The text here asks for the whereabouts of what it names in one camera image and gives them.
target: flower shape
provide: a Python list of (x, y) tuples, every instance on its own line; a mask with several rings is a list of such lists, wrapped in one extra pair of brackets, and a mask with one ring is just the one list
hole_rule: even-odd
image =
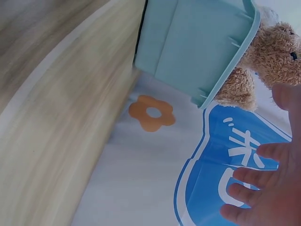
[[(147, 110), (156, 108), (160, 111), (160, 117), (151, 117)], [(132, 103), (128, 109), (131, 117), (140, 122), (141, 127), (147, 132), (156, 132), (161, 126), (171, 126), (175, 123), (173, 107), (162, 100), (153, 97), (140, 95), (135, 103)]]

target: brown teddy bear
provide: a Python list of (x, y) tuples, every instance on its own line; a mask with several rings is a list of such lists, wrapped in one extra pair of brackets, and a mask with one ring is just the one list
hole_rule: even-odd
[(269, 89), (275, 83), (301, 84), (299, 50), (299, 37), (289, 24), (278, 23), (271, 27), (261, 24), (248, 50), (215, 96), (215, 100), (224, 106), (256, 110), (252, 71), (258, 73)]

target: hand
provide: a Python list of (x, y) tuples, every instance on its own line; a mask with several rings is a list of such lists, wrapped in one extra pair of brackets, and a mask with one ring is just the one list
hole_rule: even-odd
[(240, 226), (300, 226), (301, 225), (301, 86), (275, 85), (276, 104), (289, 112), (292, 128), (290, 143), (266, 144), (257, 154), (279, 162), (276, 171), (237, 169), (233, 177), (258, 187), (251, 190), (232, 184), (229, 195), (249, 205), (242, 209), (224, 205), (221, 215)]

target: white wall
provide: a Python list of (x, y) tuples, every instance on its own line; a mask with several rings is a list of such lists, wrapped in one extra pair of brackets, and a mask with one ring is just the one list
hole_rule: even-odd
[(301, 35), (301, 0), (255, 0), (255, 2), (274, 9), (282, 21), (290, 23)]

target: plastic bin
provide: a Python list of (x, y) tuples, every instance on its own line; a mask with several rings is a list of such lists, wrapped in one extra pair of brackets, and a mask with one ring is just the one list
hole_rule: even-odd
[(205, 109), (259, 25), (252, 0), (148, 0), (135, 66)]

